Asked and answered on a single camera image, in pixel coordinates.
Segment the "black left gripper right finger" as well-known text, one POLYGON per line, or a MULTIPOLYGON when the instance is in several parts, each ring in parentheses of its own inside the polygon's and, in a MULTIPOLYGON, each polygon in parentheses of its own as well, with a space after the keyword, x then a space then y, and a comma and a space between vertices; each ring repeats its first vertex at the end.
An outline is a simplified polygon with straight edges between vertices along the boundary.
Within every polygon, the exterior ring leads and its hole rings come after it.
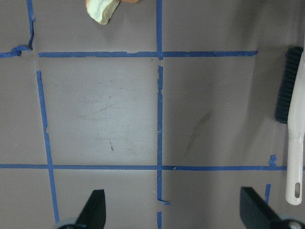
POLYGON ((239 214, 246 229, 271 229, 281 221, 252 187, 241 187, 239 214))

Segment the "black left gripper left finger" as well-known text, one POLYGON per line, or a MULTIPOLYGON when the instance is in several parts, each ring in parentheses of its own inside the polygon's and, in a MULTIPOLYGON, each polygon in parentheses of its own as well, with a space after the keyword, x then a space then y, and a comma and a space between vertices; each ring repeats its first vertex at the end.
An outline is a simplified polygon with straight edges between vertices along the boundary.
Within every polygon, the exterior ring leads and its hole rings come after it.
POLYGON ((103 229, 106 222, 106 202, 103 189, 94 190, 75 225, 77 229, 103 229))

